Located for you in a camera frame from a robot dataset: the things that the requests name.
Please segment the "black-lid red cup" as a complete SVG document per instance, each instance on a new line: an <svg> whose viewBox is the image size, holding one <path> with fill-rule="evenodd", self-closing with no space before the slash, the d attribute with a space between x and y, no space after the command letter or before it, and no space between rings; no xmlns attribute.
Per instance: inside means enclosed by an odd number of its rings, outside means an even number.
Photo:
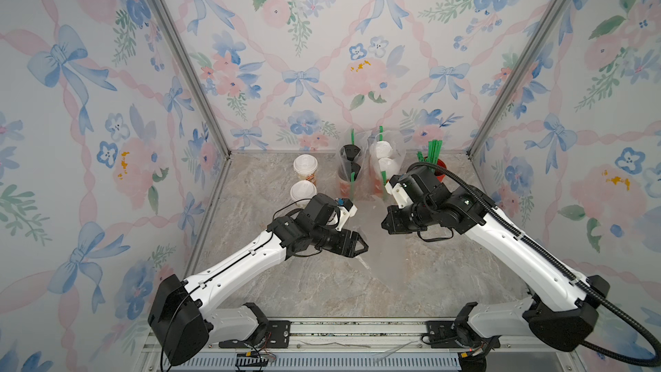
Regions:
<svg viewBox="0 0 661 372"><path fill-rule="evenodd" d="M349 162L354 162L360 158L361 148L353 144L348 144L341 148L340 155L342 159L345 159Z"/></svg>
<svg viewBox="0 0 661 372"><path fill-rule="evenodd" d="M350 181L350 174L351 172L356 173L356 179L358 179L361 171L361 165L359 165L356 162L349 162L349 161L343 161L341 165L339 166L339 176L341 179L344 179L344 181L349 182Z"/></svg>

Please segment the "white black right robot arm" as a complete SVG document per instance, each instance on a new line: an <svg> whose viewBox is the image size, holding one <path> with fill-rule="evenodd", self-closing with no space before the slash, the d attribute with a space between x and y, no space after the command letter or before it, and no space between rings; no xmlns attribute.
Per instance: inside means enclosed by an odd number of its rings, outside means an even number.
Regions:
<svg viewBox="0 0 661 372"><path fill-rule="evenodd" d="M417 164L394 175L385 190L395 205L381 226L389 234L421 234L445 227L487 249L530 289L529 296L504 304L466 304L449 330L436 340L476 348L502 336L533 337L570 352L595 329L599 302L576 281L585 276L563 263L550 263L539 245L516 228L480 189L462 183L454 191L439 182L437 170Z"/></svg>

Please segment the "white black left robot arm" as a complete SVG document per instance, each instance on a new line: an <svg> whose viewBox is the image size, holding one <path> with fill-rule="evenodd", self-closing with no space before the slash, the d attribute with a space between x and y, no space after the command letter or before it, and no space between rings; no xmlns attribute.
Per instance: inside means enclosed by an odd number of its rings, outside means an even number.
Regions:
<svg viewBox="0 0 661 372"><path fill-rule="evenodd" d="M345 228L357 213L348 198L316 194L304 208L287 206L247 246L183 280L167 277L158 287L147 321L161 345L163 371L191 360L208 344L238 341L249 348L265 341L269 319L254 303L221 308L235 291L265 270L312 247L345 258L368 251L358 232Z"/></svg>

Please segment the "clear plastic carrier bag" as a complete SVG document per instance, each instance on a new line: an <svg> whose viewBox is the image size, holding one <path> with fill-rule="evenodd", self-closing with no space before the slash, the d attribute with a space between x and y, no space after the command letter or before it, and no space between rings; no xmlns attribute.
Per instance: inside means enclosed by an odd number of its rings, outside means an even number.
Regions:
<svg viewBox="0 0 661 372"><path fill-rule="evenodd" d="M368 137L368 187L373 196L386 194L387 182L400 173L406 156L404 136L399 130L379 127Z"/></svg>

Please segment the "white-lid red cup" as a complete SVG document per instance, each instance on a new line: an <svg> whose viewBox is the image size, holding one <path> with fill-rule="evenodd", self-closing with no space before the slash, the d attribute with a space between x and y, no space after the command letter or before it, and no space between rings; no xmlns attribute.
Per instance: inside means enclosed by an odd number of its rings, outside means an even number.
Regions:
<svg viewBox="0 0 661 372"><path fill-rule="evenodd" d="M393 159L394 158L394 148L388 141L377 141L375 143L375 157L378 160L387 158L387 159Z"/></svg>
<svg viewBox="0 0 661 372"><path fill-rule="evenodd" d="M377 171L381 179L381 172L387 172L388 181L390 178L399 173L400 163L395 159L381 159L377 160Z"/></svg>

